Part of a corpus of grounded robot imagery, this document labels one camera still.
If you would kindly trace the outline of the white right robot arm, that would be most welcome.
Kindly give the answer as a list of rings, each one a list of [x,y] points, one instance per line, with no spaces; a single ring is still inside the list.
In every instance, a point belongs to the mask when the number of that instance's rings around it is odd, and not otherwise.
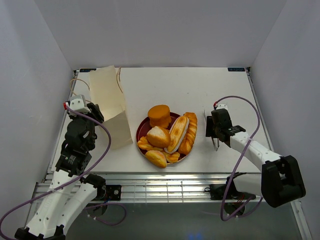
[[[228,195],[246,193],[260,196],[273,208],[306,195],[298,161],[253,140],[243,127],[232,124],[227,109],[215,109],[207,116],[205,135],[239,152],[259,170],[258,174],[236,172],[230,175],[225,187]]]

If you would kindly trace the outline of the metal tongs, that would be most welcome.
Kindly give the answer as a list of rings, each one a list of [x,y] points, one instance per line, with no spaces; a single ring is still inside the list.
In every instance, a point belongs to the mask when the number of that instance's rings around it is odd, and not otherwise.
[[[204,116],[205,127],[206,127],[206,117],[212,117],[212,116],[211,116],[211,115],[207,115],[205,109],[203,110],[203,116]],[[219,139],[217,138],[217,136],[215,136],[215,137],[207,137],[207,138],[210,138],[210,139],[211,139],[212,144],[213,144],[213,148],[214,148],[214,150],[217,152],[218,149],[219,149],[219,147],[220,147],[220,141],[219,141]]]

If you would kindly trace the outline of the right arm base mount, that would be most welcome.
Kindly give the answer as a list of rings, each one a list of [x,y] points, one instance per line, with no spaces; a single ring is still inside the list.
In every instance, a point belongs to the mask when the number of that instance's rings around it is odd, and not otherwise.
[[[211,200],[222,200],[226,188],[226,184],[210,184],[204,189],[204,192],[209,193]],[[239,200],[241,196],[242,194],[239,193],[234,186],[230,186],[227,191],[226,199]]]

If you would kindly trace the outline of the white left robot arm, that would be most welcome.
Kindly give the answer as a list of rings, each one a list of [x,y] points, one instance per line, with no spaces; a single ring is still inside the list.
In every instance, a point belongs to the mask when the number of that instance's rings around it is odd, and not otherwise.
[[[71,121],[53,178],[32,219],[17,229],[14,237],[18,240],[64,240],[73,221],[106,184],[86,170],[96,146],[95,127],[104,122],[98,104],[76,99],[65,102],[64,108]]]

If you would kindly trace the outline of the cream paper bag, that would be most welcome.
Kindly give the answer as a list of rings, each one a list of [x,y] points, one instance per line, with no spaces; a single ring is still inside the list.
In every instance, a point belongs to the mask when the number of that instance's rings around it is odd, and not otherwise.
[[[116,68],[111,65],[89,73],[91,101],[99,106],[103,125],[111,136],[111,149],[133,143],[126,113],[126,99]]]

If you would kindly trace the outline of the sugared round bread roll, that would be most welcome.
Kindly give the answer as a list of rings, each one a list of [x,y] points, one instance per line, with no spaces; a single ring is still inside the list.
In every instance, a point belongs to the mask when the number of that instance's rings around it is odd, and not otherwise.
[[[158,148],[167,148],[171,143],[169,132],[160,126],[155,126],[146,134],[148,142]]]

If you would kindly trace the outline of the round orange bun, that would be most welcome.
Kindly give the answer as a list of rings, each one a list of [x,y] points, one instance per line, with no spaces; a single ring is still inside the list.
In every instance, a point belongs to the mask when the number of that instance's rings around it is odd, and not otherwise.
[[[149,125],[153,127],[162,127],[166,129],[171,123],[170,108],[167,105],[155,105],[147,113]]]

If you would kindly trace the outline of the long braided pastry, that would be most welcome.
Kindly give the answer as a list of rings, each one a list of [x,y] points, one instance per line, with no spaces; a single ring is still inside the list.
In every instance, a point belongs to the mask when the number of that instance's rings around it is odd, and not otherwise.
[[[189,120],[189,125],[187,132],[178,148],[178,152],[182,155],[188,155],[195,143],[197,129],[198,129],[198,119],[194,112],[186,112],[184,114]]]

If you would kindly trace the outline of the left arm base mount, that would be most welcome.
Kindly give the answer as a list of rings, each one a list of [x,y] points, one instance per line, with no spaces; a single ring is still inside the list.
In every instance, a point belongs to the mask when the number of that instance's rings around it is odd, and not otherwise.
[[[102,187],[100,200],[102,201],[120,201],[122,194],[121,185],[105,185]]]

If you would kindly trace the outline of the golden turnover bread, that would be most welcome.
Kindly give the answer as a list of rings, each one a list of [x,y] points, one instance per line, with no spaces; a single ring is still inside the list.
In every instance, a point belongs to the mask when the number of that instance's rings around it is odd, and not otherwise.
[[[158,168],[164,169],[167,167],[167,159],[165,155],[158,150],[147,151],[145,157]]]

